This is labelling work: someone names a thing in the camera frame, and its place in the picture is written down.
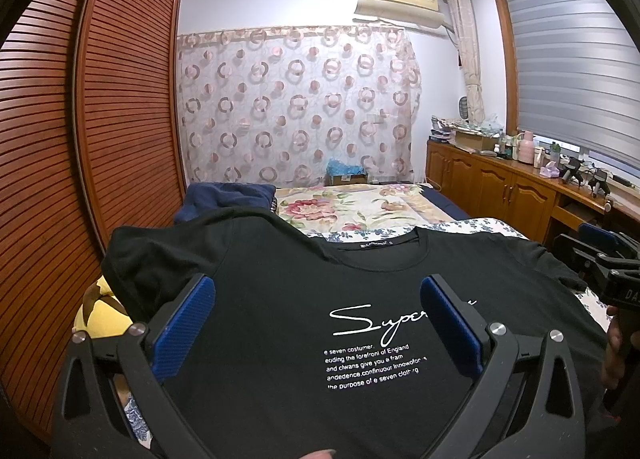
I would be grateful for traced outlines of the person's right hand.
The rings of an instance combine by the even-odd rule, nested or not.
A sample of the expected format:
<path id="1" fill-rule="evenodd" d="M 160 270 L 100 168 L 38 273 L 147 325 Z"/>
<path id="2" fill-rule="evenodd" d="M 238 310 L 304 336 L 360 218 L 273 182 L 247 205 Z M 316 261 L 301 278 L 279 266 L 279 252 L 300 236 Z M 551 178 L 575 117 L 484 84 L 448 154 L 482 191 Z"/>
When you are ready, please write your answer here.
<path id="1" fill-rule="evenodd" d="M 614 390 L 625 373 L 624 358 L 620 357 L 620 346 L 623 343 L 623 333 L 618 323 L 618 308 L 608 306 L 606 313 L 611 317 L 608 326 L 608 344 L 606 344 L 605 357 L 602 365 L 601 380 L 608 390 Z"/>

